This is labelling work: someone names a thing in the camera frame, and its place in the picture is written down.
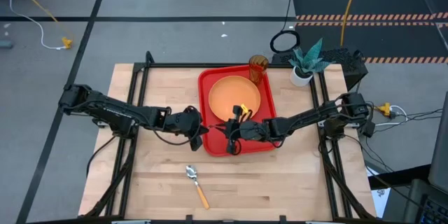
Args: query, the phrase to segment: orange bowl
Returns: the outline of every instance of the orange bowl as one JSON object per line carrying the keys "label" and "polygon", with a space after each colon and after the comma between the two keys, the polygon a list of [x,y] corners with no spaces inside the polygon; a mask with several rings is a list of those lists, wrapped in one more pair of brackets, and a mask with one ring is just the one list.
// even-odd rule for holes
{"label": "orange bowl", "polygon": [[260,108],[260,92],[249,79],[242,76],[227,76],[218,80],[209,93],[211,111],[219,119],[234,118],[233,106],[244,104],[252,110],[252,116]]}

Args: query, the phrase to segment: black metal frame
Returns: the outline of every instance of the black metal frame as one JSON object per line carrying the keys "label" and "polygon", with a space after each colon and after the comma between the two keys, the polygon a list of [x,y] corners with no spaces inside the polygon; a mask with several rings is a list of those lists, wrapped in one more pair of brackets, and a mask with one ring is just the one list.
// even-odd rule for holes
{"label": "black metal frame", "polygon": [[[132,103],[134,96],[135,96],[135,89],[137,84],[137,78],[139,75],[139,72],[143,70],[143,76],[140,86],[140,92],[139,92],[139,99],[137,102],[137,105],[141,106],[144,102],[145,97],[145,91],[146,91],[146,84],[148,81],[148,73],[150,68],[218,68],[218,67],[231,67],[231,66],[238,66],[242,65],[241,63],[234,63],[234,64],[228,64],[228,63],[154,63],[154,59],[152,58],[151,54],[149,52],[146,53],[146,62],[144,63],[134,63],[134,67],[132,70],[132,77],[131,82],[129,86],[129,92],[127,96],[127,102]],[[271,66],[271,68],[291,68],[290,65],[275,65]],[[326,80],[325,76],[321,73],[319,74],[319,80],[322,90],[322,96],[323,96],[323,102],[326,102],[329,100],[328,98],[328,90],[326,87]],[[319,98],[316,90],[316,83],[314,78],[310,81],[310,88],[311,88],[311,98],[313,100],[313,105],[316,108],[319,106]],[[318,135],[319,140],[323,140],[323,132],[319,130],[318,126]],[[110,223],[111,221],[123,221],[125,217],[126,212],[126,206],[127,206],[127,198],[129,195],[129,189],[130,189],[130,179],[132,176],[132,166],[134,163],[134,156],[135,156],[135,150],[137,146],[137,138],[138,133],[136,136],[132,139],[120,139],[120,142],[118,144],[117,149],[117,156],[115,158],[115,164],[113,168],[113,176],[112,176],[112,182],[107,191],[104,193],[102,199],[106,199],[105,202],[101,205],[101,208],[94,208],[91,212],[89,212],[86,216],[80,216],[80,218],[77,219],[69,219],[69,220],[54,220],[54,221],[46,221],[45,223],[51,223],[51,224],[68,224],[68,223]],[[129,153],[126,158],[125,164],[122,166],[121,163],[124,158],[124,150],[126,146],[126,142],[129,141]],[[342,178],[344,178],[344,172],[342,168],[342,162],[340,157],[340,150],[339,146],[337,145],[337,142],[334,141],[331,143],[333,148],[333,153],[335,157],[335,166],[337,168],[337,171],[339,175],[341,175]],[[326,145],[322,146],[323,152],[328,152]],[[329,158],[327,155],[322,155],[322,158]],[[124,178],[123,183],[123,189],[122,189],[122,195],[120,199],[120,208],[118,215],[112,215],[112,209],[113,205],[115,203],[115,197],[116,197],[116,188]],[[335,196],[335,189],[333,185],[333,179],[329,175],[327,171],[325,171],[325,181],[327,184],[327,190],[328,190],[328,200],[330,201],[330,210],[333,221],[341,220],[338,214],[338,208],[337,208],[337,200]],[[345,198],[345,196],[342,195],[343,200],[343,207],[344,207],[344,213],[345,217],[347,218],[346,221],[348,221],[350,218],[352,218],[351,215],[351,207]],[[106,206],[105,210],[105,216],[99,216],[102,209]],[[186,216],[185,220],[151,220],[151,223],[224,223],[224,220],[194,220],[192,216]],[[279,221],[249,221],[249,220],[239,220],[234,221],[233,223],[305,223],[303,221],[287,221],[286,216],[279,216]]]}

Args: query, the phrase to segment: yellow object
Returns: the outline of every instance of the yellow object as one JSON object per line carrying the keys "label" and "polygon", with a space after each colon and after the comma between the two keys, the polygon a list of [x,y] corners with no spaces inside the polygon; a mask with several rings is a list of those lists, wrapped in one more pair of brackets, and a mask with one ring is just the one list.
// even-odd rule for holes
{"label": "yellow object", "polygon": [[199,193],[199,197],[201,198],[202,204],[204,205],[204,208],[206,210],[209,210],[210,205],[209,202],[207,201],[207,198],[205,197],[204,193],[202,192],[202,189],[199,185],[196,185],[197,188],[197,192]]}
{"label": "yellow object", "polygon": [[391,104],[386,102],[383,106],[377,107],[381,113],[383,113],[384,116],[390,116],[391,115]]}
{"label": "yellow object", "polygon": [[241,104],[241,108],[243,109],[244,113],[249,113],[249,110],[247,109],[247,107],[244,104]]}
{"label": "yellow object", "polygon": [[51,12],[50,11],[48,11],[47,9],[45,9],[44,7],[42,7],[40,4],[39,4],[39,2],[38,1],[36,1],[36,0],[31,0],[31,1],[33,1],[33,3],[34,4],[36,4],[42,11],[44,11],[45,13],[47,13],[47,15],[49,15],[61,28],[62,28],[62,30],[64,30],[64,32],[66,32],[68,35],[70,35],[70,37],[72,38],[71,40],[69,40],[69,39],[67,39],[67,38],[65,38],[65,41],[64,41],[64,38],[62,38],[62,42],[64,43],[64,45],[67,47],[67,49],[68,48],[70,48],[71,47],[71,42],[74,40],[74,38],[75,38],[75,36],[70,32],[70,31],[68,31],[67,29],[65,29],[65,27],[59,22],[59,21],[57,21],[57,19],[56,19],[56,17],[54,17],[52,14],[51,14]]}
{"label": "yellow object", "polygon": [[351,0],[349,0],[349,3],[347,4],[347,8],[345,9],[344,21],[342,23],[342,31],[341,31],[341,46],[344,45],[345,24],[347,23],[347,15],[349,14],[350,5],[351,5]]}

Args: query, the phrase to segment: spoon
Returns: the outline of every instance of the spoon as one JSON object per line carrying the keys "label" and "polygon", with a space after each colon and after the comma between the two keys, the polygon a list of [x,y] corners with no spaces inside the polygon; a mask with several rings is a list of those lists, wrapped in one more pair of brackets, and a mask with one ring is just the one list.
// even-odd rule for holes
{"label": "spoon", "polygon": [[196,168],[192,165],[187,165],[186,170],[187,170],[188,178],[192,179],[195,182],[197,192],[199,193],[199,197],[202,200],[202,204],[204,205],[204,208],[208,210],[210,208],[210,206],[209,206],[209,203],[207,202],[207,199],[204,196],[204,193],[202,192],[201,187],[199,186],[199,183],[197,182]]}

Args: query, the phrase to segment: wooden tabletop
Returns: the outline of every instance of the wooden tabletop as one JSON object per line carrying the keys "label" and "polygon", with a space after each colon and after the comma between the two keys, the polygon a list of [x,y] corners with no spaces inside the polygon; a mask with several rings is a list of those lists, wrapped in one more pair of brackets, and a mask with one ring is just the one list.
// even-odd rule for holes
{"label": "wooden tabletop", "polygon": [[[144,105],[170,106],[173,113],[188,105],[199,109],[197,78],[203,70],[150,69]],[[290,69],[267,71],[277,116],[293,116],[313,107],[309,86],[293,86],[290,73]],[[131,75],[132,64],[115,65],[108,96],[126,101]],[[330,99],[347,91],[340,65],[329,66],[325,79]],[[316,83],[322,102],[317,76]],[[345,133],[358,138],[354,129],[346,129]],[[171,141],[185,140],[171,134],[162,136]],[[100,129],[95,149],[110,137],[109,129]],[[182,220],[192,214],[195,220],[277,221],[279,215],[286,215],[289,221],[329,221],[330,206],[318,141],[316,126],[311,125],[295,131],[280,149],[212,157],[204,147],[192,152],[188,144],[170,146],[151,131],[141,129],[126,218]],[[117,146],[118,140],[93,160],[79,214],[91,210],[109,186]],[[339,148],[347,185],[367,211],[375,215],[360,146],[345,138],[339,141]],[[195,184],[187,178],[186,165],[196,166],[209,210],[203,208]],[[339,215],[343,216],[337,186],[335,191]],[[119,202],[120,194],[121,188],[115,202]]]}

